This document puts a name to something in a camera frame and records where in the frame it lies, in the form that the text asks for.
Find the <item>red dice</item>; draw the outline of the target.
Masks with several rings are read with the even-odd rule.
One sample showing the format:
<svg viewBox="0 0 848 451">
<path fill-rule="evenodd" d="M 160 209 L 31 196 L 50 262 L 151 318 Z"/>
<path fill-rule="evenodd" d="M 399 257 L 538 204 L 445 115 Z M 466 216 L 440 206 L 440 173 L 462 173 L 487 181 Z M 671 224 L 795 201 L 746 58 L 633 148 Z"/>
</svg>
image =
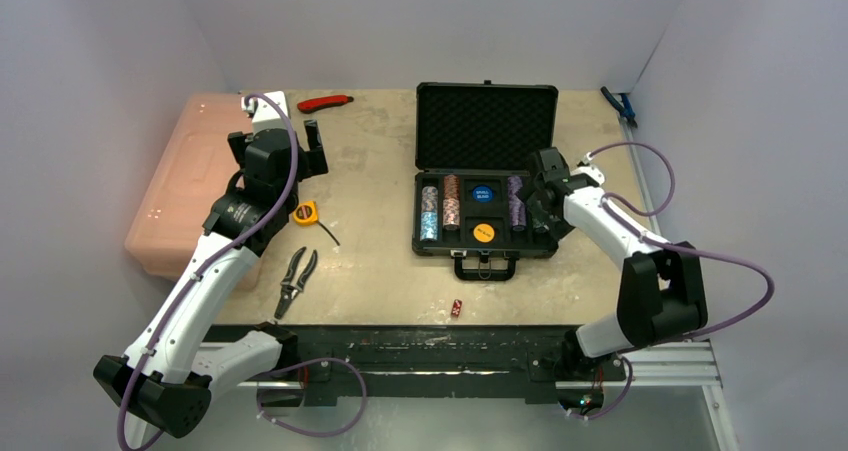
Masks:
<svg viewBox="0 0 848 451">
<path fill-rule="evenodd" d="M 460 317 L 462 305 L 463 305 L 463 302 L 459 299 L 455 299 L 453 301 L 452 308 L 451 308 L 451 317 L 452 318 L 456 319 L 456 318 Z"/>
</svg>

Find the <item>black poker set case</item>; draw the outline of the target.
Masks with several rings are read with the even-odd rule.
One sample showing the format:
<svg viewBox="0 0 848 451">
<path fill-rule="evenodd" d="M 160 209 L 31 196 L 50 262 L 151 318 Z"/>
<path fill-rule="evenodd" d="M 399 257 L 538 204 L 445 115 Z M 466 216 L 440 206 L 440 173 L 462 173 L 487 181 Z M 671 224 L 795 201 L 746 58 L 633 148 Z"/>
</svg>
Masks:
<svg viewBox="0 0 848 451">
<path fill-rule="evenodd" d="M 559 92 L 552 85 L 506 85 L 424 82 L 416 88 L 415 204 L 412 250 L 423 257 L 447 257 L 462 281 L 508 281 L 521 259 L 547 259 L 556 254 L 558 241 L 534 231 L 526 211 L 527 227 L 510 226 L 507 178 L 529 180 L 527 159 L 553 144 Z M 460 227 L 442 226 L 443 179 L 460 179 Z M 489 203 L 472 198 L 478 185 L 495 193 Z M 419 239 L 421 190 L 439 190 L 439 237 Z M 479 243 L 472 229 L 489 223 L 497 236 Z"/>
</svg>

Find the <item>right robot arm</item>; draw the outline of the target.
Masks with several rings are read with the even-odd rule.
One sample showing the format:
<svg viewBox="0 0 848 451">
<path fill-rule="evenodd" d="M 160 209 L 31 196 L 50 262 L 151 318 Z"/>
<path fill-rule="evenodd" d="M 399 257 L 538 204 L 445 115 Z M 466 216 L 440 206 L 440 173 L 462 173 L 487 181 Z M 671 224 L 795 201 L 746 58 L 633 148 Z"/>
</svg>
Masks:
<svg viewBox="0 0 848 451">
<path fill-rule="evenodd" d="M 518 196 L 530 216 L 555 241 L 581 231 L 621 272 L 615 310 L 565 333 L 562 372 L 584 378 L 616 353 L 706 325 L 702 269 L 689 243 L 673 244 L 624 213 L 607 196 L 593 164 L 569 169 L 549 147 L 532 152 L 527 168 L 529 180 Z"/>
</svg>

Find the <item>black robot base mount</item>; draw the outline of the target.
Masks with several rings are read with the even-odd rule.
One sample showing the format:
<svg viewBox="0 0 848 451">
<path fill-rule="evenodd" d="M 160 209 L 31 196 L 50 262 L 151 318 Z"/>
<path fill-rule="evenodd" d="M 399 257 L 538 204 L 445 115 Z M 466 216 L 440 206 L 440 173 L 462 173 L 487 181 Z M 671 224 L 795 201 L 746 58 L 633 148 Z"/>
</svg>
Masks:
<svg viewBox="0 0 848 451">
<path fill-rule="evenodd" d="M 341 398 L 519 399 L 594 412 L 631 368 L 583 358 L 568 325 L 291 325 L 284 373 L 247 381 L 271 407 Z"/>
</svg>

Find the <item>orange black chip stack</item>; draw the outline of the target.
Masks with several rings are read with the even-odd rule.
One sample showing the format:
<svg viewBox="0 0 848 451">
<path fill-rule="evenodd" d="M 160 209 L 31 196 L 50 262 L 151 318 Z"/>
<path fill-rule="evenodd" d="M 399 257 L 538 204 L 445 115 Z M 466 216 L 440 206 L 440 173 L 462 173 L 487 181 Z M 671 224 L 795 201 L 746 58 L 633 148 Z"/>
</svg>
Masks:
<svg viewBox="0 0 848 451">
<path fill-rule="evenodd" d="M 460 198 L 460 179 L 456 175 L 447 175 L 443 179 L 443 191 L 445 199 L 458 201 Z"/>
</svg>

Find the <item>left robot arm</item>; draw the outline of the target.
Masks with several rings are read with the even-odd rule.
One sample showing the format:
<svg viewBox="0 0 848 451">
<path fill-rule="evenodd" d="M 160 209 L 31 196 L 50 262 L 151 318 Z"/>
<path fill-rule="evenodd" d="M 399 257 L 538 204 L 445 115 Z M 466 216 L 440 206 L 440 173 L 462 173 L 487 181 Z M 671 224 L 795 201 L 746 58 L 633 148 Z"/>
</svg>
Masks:
<svg viewBox="0 0 848 451">
<path fill-rule="evenodd" d="M 258 375 L 284 380 L 297 370 L 297 337 L 270 322 L 208 355 L 204 337 L 235 286 L 288 223 L 297 185 L 327 173 L 318 124 L 304 123 L 302 148 L 284 126 L 234 132 L 239 169 L 203 224 L 189 265 L 146 330 L 120 356 L 104 355 L 95 380 L 119 407 L 123 450 L 145 450 L 162 434 L 193 431 L 213 400 Z"/>
</svg>

